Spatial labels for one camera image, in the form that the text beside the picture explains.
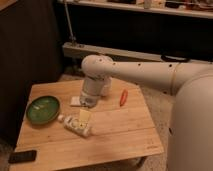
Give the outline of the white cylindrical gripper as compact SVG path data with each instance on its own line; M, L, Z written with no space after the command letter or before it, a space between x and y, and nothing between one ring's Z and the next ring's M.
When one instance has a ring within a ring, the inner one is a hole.
M111 78L106 77L102 80L86 77L83 82L80 104L89 108L95 107L101 97L109 94ZM91 112L81 109L79 113L79 126L85 128L89 122Z

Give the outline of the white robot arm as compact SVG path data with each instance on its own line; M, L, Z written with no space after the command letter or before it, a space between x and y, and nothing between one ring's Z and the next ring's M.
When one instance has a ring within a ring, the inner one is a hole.
M117 62L88 55L80 103L94 107L106 81L117 78L173 95L167 171L213 171L213 64Z

